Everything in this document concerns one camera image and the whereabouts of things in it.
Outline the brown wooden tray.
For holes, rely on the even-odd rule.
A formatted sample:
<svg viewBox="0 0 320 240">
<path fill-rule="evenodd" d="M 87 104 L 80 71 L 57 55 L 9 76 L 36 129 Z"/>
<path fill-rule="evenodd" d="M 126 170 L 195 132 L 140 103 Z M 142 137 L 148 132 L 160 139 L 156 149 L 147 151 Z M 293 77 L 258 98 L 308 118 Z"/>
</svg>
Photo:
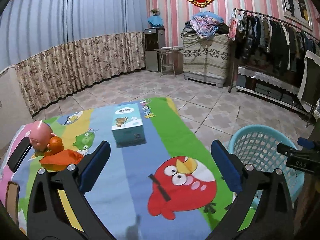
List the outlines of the brown wooden tray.
<svg viewBox="0 0 320 240">
<path fill-rule="evenodd" d="M 14 223 L 18 225 L 18 195 L 20 187 L 17 183 L 10 181 L 7 186 L 5 208 Z"/>
</svg>

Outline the cabinet with knitted cover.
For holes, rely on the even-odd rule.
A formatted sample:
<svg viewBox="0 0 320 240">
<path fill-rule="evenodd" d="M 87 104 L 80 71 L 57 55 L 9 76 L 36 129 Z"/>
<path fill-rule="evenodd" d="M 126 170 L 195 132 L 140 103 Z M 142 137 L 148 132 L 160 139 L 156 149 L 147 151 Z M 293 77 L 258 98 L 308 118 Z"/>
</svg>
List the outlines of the cabinet with knitted cover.
<svg viewBox="0 0 320 240">
<path fill-rule="evenodd" d="M 182 40 L 184 78 L 222 88 L 227 81 L 231 61 L 228 36 L 215 34 L 206 40 L 195 33 L 188 33 Z"/>
</svg>

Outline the grey water dispenser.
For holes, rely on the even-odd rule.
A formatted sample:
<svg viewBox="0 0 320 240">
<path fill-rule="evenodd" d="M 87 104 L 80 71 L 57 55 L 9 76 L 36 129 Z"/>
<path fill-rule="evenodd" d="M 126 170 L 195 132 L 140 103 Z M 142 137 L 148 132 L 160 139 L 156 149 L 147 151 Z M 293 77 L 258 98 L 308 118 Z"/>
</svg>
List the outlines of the grey water dispenser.
<svg viewBox="0 0 320 240">
<path fill-rule="evenodd" d="M 149 28 L 144 30 L 145 65 L 150 72 L 159 72 L 160 62 L 158 49 L 165 47 L 165 29 Z"/>
</svg>

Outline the small folding table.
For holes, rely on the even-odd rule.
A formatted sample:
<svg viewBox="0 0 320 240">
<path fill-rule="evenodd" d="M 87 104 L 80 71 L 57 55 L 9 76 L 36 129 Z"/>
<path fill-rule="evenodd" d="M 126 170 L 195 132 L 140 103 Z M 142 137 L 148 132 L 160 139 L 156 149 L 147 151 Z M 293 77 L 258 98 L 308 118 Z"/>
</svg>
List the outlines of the small folding table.
<svg viewBox="0 0 320 240">
<path fill-rule="evenodd" d="M 160 59 L 160 74 L 164 75 L 164 72 L 171 68 L 174 77 L 176 77 L 175 69 L 175 56 L 183 51 L 182 47 L 162 47 L 159 49 L 154 49 Z"/>
</svg>

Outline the blue floral cloth cover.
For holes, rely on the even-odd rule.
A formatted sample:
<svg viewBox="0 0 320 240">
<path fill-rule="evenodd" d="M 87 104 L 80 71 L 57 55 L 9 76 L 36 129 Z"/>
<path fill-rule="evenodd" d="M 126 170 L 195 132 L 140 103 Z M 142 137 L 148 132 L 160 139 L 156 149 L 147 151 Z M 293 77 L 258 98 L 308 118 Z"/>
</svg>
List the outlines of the blue floral cloth cover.
<svg viewBox="0 0 320 240">
<path fill-rule="evenodd" d="M 313 116 L 317 121 L 320 119 L 320 98 L 316 102 L 315 109 L 313 111 Z"/>
</svg>

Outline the blue tissue box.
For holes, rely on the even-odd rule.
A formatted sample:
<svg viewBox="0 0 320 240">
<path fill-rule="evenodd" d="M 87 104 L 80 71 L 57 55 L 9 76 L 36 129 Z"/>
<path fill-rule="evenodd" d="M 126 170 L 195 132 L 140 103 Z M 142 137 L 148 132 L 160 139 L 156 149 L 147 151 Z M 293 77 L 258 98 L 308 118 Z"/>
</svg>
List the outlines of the blue tissue box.
<svg viewBox="0 0 320 240">
<path fill-rule="evenodd" d="M 111 130 L 118 147 L 144 143 L 144 127 L 138 104 L 116 106 Z"/>
</svg>

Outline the floral blue curtain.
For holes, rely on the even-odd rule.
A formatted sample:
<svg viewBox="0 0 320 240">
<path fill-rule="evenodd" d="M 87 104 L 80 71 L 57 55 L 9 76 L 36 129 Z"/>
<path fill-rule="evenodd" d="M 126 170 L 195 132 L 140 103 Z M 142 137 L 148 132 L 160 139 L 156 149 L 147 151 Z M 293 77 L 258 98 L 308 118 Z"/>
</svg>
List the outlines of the floral blue curtain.
<svg viewBox="0 0 320 240">
<path fill-rule="evenodd" d="M 146 0 L 10 0 L 1 68 L 14 68 L 27 109 L 145 67 Z"/>
</svg>

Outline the orange plastic bag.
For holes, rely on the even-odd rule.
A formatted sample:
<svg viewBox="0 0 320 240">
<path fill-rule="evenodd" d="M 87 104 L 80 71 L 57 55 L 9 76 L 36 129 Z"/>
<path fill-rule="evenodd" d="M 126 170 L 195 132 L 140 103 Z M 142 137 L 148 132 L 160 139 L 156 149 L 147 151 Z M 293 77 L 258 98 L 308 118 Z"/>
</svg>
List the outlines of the orange plastic bag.
<svg viewBox="0 0 320 240">
<path fill-rule="evenodd" d="M 82 154 L 74 150 L 63 150 L 56 154 L 48 151 L 39 162 L 41 166 L 47 170 L 62 171 L 70 164 L 78 165 L 83 157 Z"/>
</svg>

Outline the black long wallet case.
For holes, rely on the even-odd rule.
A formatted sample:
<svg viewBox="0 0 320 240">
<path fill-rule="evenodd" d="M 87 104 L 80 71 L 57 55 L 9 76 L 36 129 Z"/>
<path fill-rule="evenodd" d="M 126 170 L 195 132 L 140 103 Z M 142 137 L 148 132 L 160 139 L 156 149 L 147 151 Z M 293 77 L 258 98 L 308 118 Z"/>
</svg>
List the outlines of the black long wallet case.
<svg viewBox="0 0 320 240">
<path fill-rule="evenodd" d="M 7 162 L 7 165 L 12 172 L 17 171 L 30 149 L 30 139 L 28 137 L 24 137 L 17 145 Z"/>
</svg>

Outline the colourful cartoon play mat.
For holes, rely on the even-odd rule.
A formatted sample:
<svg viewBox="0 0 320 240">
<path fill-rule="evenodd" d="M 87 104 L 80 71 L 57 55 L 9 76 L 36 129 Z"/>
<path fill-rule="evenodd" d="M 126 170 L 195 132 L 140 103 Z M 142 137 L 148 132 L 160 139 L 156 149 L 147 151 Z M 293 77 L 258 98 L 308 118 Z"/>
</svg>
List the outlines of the colourful cartoon play mat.
<svg viewBox="0 0 320 240">
<path fill-rule="evenodd" d="M 145 142 L 118 147 L 112 133 L 116 106 L 137 103 Z M 111 239 L 207 239 L 235 199 L 210 152 L 181 120 L 169 98 L 104 106 L 44 121 L 62 139 L 64 150 L 92 154 L 102 141 L 111 155 L 85 198 Z M 31 149 L 16 172 L 7 162 L 32 123 L 17 131 L 1 166 L 1 202 L 8 182 L 20 187 L 18 234 L 27 236 L 27 212 L 44 152 Z"/>
</svg>

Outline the low bench with lace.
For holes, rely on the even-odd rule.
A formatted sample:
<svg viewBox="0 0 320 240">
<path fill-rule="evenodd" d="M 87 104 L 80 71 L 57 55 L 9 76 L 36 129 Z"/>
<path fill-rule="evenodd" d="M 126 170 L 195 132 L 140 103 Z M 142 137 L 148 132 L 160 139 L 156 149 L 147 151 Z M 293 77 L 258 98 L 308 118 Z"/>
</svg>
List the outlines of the low bench with lace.
<svg viewBox="0 0 320 240">
<path fill-rule="evenodd" d="M 307 113 L 298 100 L 298 88 L 258 69 L 238 66 L 235 88 L 295 112 Z"/>
</svg>

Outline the pink pig mug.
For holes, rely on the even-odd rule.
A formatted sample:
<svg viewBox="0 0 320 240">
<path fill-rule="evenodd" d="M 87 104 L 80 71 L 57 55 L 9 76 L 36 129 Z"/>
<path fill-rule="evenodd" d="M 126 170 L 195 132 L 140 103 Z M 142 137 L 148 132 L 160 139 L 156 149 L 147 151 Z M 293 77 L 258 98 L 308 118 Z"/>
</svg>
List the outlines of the pink pig mug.
<svg viewBox="0 0 320 240">
<path fill-rule="evenodd" d="M 55 136 L 47 123 L 36 120 L 31 126 L 29 142 L 34 150 L 44 152 L 48 148 L 50 139 Z"/>
</svg>

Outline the black covered screen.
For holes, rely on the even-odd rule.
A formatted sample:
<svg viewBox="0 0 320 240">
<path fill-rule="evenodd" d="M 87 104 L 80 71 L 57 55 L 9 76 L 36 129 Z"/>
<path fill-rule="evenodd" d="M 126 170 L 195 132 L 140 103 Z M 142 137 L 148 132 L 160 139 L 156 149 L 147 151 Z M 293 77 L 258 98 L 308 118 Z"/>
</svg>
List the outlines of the black covered screen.
<svg viewBox="0 0 320 240">
<path fill-rule="evenodd" d="M 319 99 L 319 56 L 307 50 L 298 99 L 306 112 L 310 112 Z"/>
</svg>

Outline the whole orange fruit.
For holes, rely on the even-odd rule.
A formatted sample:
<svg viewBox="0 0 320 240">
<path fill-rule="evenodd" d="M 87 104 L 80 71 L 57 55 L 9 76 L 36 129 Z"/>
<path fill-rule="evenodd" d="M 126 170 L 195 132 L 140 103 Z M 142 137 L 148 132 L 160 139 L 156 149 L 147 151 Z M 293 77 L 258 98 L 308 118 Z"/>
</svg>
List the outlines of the whole orange fruit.
<svg viewBox="0 0 320 240">
<path fill-rule="evenodd" d="M 51 137 L 49 144 L 48 144 L 48 149 L 52 154 L 57 154 L 61 151 L 64 150 L 64 145 L 62 142 L 62 139 L 57 136 Z"/>
</svg>

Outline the clothes rack with garments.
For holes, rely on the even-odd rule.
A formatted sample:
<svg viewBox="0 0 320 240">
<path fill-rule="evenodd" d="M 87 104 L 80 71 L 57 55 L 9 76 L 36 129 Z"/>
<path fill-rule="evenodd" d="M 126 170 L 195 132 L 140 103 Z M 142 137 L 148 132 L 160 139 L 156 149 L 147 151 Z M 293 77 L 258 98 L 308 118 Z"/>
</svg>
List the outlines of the clothes rack with garments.
<svg viewBox="0 0 320 240">
<path fill-rule="evenodd" d="M 319 39 L 279 18 L 235 8 L 228 34 L 232 45 L 231 77 L 244 75 L 290 93 L 302 84 L 307 51 L 319 55 Z"/>
</svg>

